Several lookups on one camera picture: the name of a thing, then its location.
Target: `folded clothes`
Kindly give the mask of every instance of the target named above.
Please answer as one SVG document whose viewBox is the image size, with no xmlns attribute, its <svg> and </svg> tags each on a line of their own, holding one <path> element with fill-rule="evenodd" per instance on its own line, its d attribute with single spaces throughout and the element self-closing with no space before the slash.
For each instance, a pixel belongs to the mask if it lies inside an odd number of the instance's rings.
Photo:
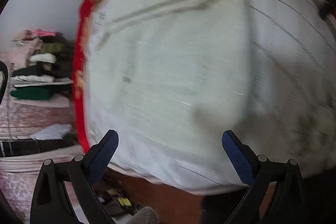
<svg viewBox="0 0 336 224">
<path fill-rule="evenodd" d="M 20 80 L 13 80 L 11 79 L 10 82 L 15 88 L 23 88 L 26 86 L 39 86 L 39 87 L 47 87 L 50 85 L 55 85 L 55 86 L 63 86 L 63 85 L 68 85 L 71 87 L 71 84 L 73 84 L 73 80 L 69 78 L 58 78 L 54 79 L 53 82 L 37 82 L 37 81 L 20 81 Z"/>
<path fill-rule="evenodd" d="M 70 101 L 67 97 L 62 96 L 61 94 L 54 94 L 50 97 L 50 100 L 20 100 L 15 97 L 12 98 L 12 102 L 21 105 L 30 105 L 30 106 L 42 106 L 42 107 L 57 107 L 65 108 L 70 106 Z"/>
<path fill-rule="evenodd" d="M 70 80 L 69 82 L 66 82 L 66 84 L 64 84 L 65 81 L 63 82 L 57 82 L 54 81 L 53 83 L 40 83 L 41 85 L 39 86 L 29 86 L 31 87 L 38 87 L 38 88 L 42 88 L 42 89 L 46 89 L 49 91 L 50 96 L 53 94 L 62 94 L 62 95 L 68 95 L 72 93 L 72 83 L 73 81 Z M 21 89 L 26 89 L 28 86 L 19 86 L 19 85 L 14 85 L 15 88 L 17 88 L 17 90 L 21 90 Z"/>
<path fill-rule="evenodd" d="M 36 50 L 34 54 L 52 53 L 59 54 L 64 51 L 65 46 L 62 43 L 43 44 L 40 50 Z"/>
<path fill-rule="evenodd" d="M 27 62 L 27 67 L 31 67 L 31 66 L 35 66 L 35 65 L 36 65 L 36 62 L 30 62 L 30 61 Z M 22 68 L 20 66 L 16 65 L 16 64 L 14 64 L 13 69 L 14 70 L 20 70 Z"/>
<path fill-rule="evenodd" d="M 54 36 L 41 37 L 40 39 L 43 41 L 43 44 L 54 43 L 55 42 L 55 37 Z"/>
<path fill-rule="evenodd" d="M 13 90 L 11 96 L 18 99 L 27 99 L 27 100 L 49 100 L 50 92 L 48 89 L 37 88 L 37 87 L 25 87 L 17 90 Z"/>
<path fill-rule="evenodd" d="M 42 31 L 41 29 L 33 30 L 33 31 L 23 30 L 14 36 L 13 41 L 32 40 L 35 37 L 50 37 L 50 36 L 54 37 L 55 35 L 56 33 L 54 32 Z"/>
<path fill-rule="evenodd" d="M 35 34 L 37 37 L 50 37 L 55 36 L 55 32 L 48 32 L 48 31 L 42 31 L 41 29 L 33 30 L 33 34 Z"/>
<path fill-rule="evenodd" d="M 57 69 L 52 70 L 48 75 L 55 77 L 55 79 L 70 78 L 72 76 L 72 71 L 68 69 Z"/>
<path fill-rule="evenodd" d="M 13 81 L 31 81 L 31 82 L 46 82 L 46 83 L 52 83 L 55 78 L 49 75 L 42 75 L 42 76 L 37 76 L 37 75 L 17 75 L 14 77 L 11 77 L 11 80 Z"/>
<path fill-rule="evenodd" d="M 35 66 L 30 66 L 27 68 L 19 69 L 13 71 L 12 76 L 18 76 L 18 75 L 36 75 L 36 76 L 42 76 L 42 75 L 49 75 L 50 71 L 45 70 L 43 66 L 43 62 L 37 62 Z"/>
<path fill-rule="evenodd" d="M 9 53 L 9 60 L 17 67 L 26 68 L 27 62 L 35 50 L 41 49 L 43 41 L 39 38 L 35 38 L 32 41 L 28 41 L 23 46 L 12 50 Z"/>
<path fill-rule="evenodd" d="M 56 57 L 51 53 L 45 54 L 35 54 L 30 57 L 31 62 L 47 62 L 47 63 L 56 63 Z"/>
</svg>

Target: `pink clothing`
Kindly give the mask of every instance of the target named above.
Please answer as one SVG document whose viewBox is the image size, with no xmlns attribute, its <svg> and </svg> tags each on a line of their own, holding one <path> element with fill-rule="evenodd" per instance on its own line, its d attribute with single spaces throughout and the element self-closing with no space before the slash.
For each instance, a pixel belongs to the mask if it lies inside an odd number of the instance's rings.
<svg viewBox="0 0 336 224">
<path fill-rule="evenodd" d="M 43 41 L 39 38 L 27 41 L 23 46 L 12 50 L 8 57 L 9 61 L 20 68 L 27 68 L 27 62 L 35 50 L 41 49 Z"/>
<path fill-rule="evenodd" d="M 41 29 L 34 30 L 34 31 L 23 30 L 14 36 L 13 41 L 32 40 L 35 37 L 54 37 L 54 36 L 56 36 L 56 33 L 42 31 Z"/>
<path fill-rule="evenodd" d="M 56 36 L 56 33 L 54 32 L 47 32 L 47 31 L 42 31 L 41 29 L 34 30 L 33 34 L 37 37 L 54 37 Z"/>
</svg>

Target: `yellow object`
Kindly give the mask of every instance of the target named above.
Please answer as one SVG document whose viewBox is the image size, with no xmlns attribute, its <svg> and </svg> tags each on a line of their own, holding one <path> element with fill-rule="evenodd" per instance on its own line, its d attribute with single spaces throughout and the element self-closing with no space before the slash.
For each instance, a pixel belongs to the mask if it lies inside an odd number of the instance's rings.
<svg viewBox="0 0 336 224">
<path fill-rule="evenodd" d="M 110 195 L 117 195 L 118 194 L 118 190 L 111 188 L 107 190 L 107 193 L 109 193 Z"/>
<path fill-rule="evenodd" d="M 127 207 L 132 206 L 128 198 L 118 198 L 118 202 L 120 203 L 121 206 L 127 206 Z"/>
</svg>

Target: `blue gripper pad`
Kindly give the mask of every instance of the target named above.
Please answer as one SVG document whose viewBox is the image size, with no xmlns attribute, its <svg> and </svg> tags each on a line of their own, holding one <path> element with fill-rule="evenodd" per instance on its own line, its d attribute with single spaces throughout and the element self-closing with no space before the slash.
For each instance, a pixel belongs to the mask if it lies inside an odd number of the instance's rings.
<svg viewBox="0 0 336 224">
<path fill-rule="evenodd" d="M 101 179 L 118 144 L 118 133 L 114 130 L 109 130 L 101 141 L 98 144 L 93 145 L 85 155 L 84 164 L 88 171 L 87 181 L 89 185 L 92 185 Z"/>
<path fill-rule="evenodd" d="M 244 153 L 240 150 L 235 141 L 231 138 L 229 132 L 225 131 L 222 136 L 222 146 L 235 168 L 241 182 L 253 185 L 253 168 Z"/>
</svg>

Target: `wooden floor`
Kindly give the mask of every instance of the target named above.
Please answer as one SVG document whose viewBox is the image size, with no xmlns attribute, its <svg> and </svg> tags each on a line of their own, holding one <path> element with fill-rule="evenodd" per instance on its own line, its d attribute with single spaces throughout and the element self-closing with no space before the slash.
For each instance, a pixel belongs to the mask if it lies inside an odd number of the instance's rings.
<svg viewBox="0 0 336 224">
<path fill-rule="evenodd" d="M 113 170 L 108 170 L 106 174 L 120 182 L 130 200 L 152 207 L 159 215 L 160 224 L 199 223 L 201 196 L 164 184 L 155 185 Z"/>
</svg>

